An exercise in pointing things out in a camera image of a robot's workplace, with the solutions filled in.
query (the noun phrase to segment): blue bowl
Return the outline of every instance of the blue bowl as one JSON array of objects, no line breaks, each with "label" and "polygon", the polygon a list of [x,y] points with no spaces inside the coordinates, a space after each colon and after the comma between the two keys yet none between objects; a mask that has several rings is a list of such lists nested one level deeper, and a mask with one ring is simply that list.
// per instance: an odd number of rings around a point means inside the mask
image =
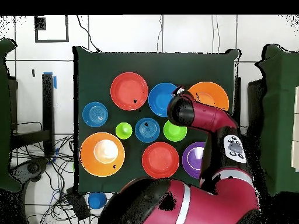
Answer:
[{"label": "blue bowl", "polygon": [[107,121],[108,111],[102,103],[91,102],[84,107],[82,117],[90,127],[100,127]]},{"label": "blue bowl", "polygon": [[92,209],[101,209],[105,206],[107,197],[105,193],[93,192],[88,196],[88,204]]},{"label": "blue bowl", "polygon": [[156,115],[167,118],[167,107],[175,89],[176,86],[174,84],[162,82],[151,90],[148,95],[148,104]]},{"label": "blue bowl", "polygon": [[135,126],[135,134],[141,142],[154,142],[160,134],[160,126],[152,118],[142,118]]}]

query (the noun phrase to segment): blue plate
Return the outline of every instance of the blue plate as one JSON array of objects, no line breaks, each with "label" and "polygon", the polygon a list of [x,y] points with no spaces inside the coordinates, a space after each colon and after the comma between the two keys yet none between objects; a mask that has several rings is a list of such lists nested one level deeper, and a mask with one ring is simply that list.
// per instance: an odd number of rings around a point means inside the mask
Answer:
[{"label": "blue plate", "polygon": [[152,118],[142,118],[135,126],[135,134],[141,142],[154,142],[160,134],[160,126]]},{"label": "blue plate", "polygon": [[108,111],[102,103],[90,102],[84,107],[82,117],[90,127],[100,127],[107,121]]},{"label": "blue plate", "polygon": [[157,84],[148,96],[148,104],[151,110],[160,117],[167,117],[167,107],[172,99],[172,92],[176,86],[172,83],[162,82]]}]

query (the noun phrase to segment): lime green bowl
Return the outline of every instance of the lime green bowl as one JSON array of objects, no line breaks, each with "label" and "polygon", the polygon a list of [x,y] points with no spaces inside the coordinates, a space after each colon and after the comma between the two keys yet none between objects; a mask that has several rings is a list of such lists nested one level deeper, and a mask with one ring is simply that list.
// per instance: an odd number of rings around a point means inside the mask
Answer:
[{"label": "lime green bowl", "polygon": [[128,139],[132,135],[133,129],[130,124],[126,122],[121,122],[117,125],[115,133],[117,137],[120,139]]},{"label": "lime green bowl", "polygon": [[179,142],[187,135],[187,127],[181,127],[169,122],[165,123],[163,132],[165,137],[172,142]]}]

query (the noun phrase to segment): purple plate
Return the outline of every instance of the purple plate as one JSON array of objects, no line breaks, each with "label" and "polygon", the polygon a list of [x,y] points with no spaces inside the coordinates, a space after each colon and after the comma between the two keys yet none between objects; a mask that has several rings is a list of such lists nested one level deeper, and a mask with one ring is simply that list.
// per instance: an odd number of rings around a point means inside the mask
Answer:
[{"label": "purple plate", "polygon": [[203,158],[204,142],[195,142],[183,153],[184,170],[193,178],[199,179],[201,160]]}]

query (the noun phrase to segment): white label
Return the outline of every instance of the white label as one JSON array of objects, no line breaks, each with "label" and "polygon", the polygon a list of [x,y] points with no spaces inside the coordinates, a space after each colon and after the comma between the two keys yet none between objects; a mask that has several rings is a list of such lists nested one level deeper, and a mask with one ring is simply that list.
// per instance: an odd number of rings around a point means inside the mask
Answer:
[{"label": "white label", "polygon": [[[230,159],[232,159],[236,162],[246,163],[246,157],[245,157],[245,153],[244,153],[244,150],[243,150],[243,144],[237,136],[227,135],[223,139],[223,143],[224,143],[225,154],[228,158],[230,158]],[[228,147],[232,143],[239,144],[242,147],[242,153],[231,151]]]}]

